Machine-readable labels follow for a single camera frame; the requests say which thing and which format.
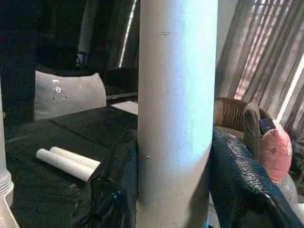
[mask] white column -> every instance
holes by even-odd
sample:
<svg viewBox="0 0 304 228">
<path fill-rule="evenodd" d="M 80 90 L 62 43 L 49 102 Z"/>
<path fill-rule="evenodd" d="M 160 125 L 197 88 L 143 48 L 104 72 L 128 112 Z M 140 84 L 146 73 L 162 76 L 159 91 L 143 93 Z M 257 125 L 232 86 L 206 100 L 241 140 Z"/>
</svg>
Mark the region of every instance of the white column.
<svg viewBox="0 0 304 228">
<path fill-rule="evenodd" d="M 137 228 L 206 224 L 217 9 L 217 0 L 141 1 Z"/>
<path fill-rule="evenodd" d="M 5 197 L 9 206 L 13 203 L 13 189 L 14 184 L 11 181 L 10 172 L 6 169 L 2 96 L 0 89 L 0 200 Z"/>
</svg>

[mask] plastic bag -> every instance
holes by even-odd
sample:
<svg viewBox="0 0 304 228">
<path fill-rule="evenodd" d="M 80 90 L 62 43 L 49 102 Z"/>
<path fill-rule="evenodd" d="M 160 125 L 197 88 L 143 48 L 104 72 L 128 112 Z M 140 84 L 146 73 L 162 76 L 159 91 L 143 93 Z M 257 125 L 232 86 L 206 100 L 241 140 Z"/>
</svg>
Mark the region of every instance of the plastic bag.
<svg viewBox="0 0 304 228">
<path fill-rule="evenodd" d="M 136 148 L 134 131 L 115 143 L 112 158 L 101 161 L 85 185 L 70 228 L 130 228 L 135 223 Z"/>
<path fill-rule="evenodd" d="M 286 175 L 283 181 L 277 184 L 277 186 L 285 196 L 289 205 L 298 203 L 298 194 L 296 191 L 295 183 L 289 174 Z"/>
</svg>

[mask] clear plastic bag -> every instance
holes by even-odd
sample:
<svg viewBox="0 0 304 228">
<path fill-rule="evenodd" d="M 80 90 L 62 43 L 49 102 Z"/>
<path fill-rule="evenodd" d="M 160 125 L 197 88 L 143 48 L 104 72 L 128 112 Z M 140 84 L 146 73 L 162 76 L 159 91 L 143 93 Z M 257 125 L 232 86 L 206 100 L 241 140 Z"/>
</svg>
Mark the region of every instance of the clear plastic bag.
<svg viewBox="0 0 304 228">
<path fill-rule="evenodd" d="M 295 188 L 295 183 L 289 174 L 287 174 L 283 181 L 277 184 L 277 186 L 287 199 L 289 205 L 298 203 L 298 194 Z"/>
</svg>

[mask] black plastic sheet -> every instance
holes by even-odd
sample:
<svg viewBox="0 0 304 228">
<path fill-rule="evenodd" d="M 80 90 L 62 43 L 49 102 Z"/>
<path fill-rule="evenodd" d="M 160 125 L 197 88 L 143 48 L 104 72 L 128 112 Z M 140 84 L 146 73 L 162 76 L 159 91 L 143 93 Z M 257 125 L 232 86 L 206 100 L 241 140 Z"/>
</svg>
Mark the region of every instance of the black plastic sheet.
<svg viewBox="0 0 304 228">
<path fill-rule="evenodd" d="M 20 227 L 67 228 L 86 184 L 37 159 L 38 149 L 57 146 L 108 165 L 116 142 L 133 129 L 137 129 L 137 116 L 111 107 L 5 129 L 7 167 L 15 184 L 11 210 Z M 134 147 L 120 181 L 132 222 L 136 168 Z"/>
<path fill-rule="evenodd" d="M 112 159 L 101 163 L 85 185 L 75 206 L 71 228 L 129 228 L 135 224 L 130 209 L 135 209 L 136 131 L 128 131 L 112 149 Z M 131 165 L 132 172 L 127 171 Z"/>
</svg>

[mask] white paper roll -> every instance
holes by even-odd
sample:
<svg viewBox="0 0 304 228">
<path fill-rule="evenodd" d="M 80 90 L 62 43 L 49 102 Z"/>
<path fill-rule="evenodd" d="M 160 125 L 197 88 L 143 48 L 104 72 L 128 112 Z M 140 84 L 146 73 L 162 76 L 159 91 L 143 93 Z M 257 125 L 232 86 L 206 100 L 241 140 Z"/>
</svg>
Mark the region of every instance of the white paper roll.
<svg viewBox="0 0 304 228">
<path fill-rule="evenodd" d="M 87 181 L 94 172 L 94 170 L 89 167 L 78 164 L 77 162 L 58 154 L 51 153 L 45 149 L 39 149 L 36 153 L 36 157 L 83 181 Z"/>
<path fill-rule="evenodd" d="M 54 154 L 60 155 L 64 158 L 67 158 L 69 160 L 72 160 L 74 162 L 77 162 L 81 165 L 89 167 L 93 170 L 95 170 L 97 168 L 97 166 L 100 164 L 100 162 L 98 162 L 98 161 L 95 161 L 93 159 L 87 158 L 85 156 L 81 156 L 79 154 L 76 154 L 76 153 L 55 147 L 55 146 L 52 147 L 49 151 Z"/>
</svg>

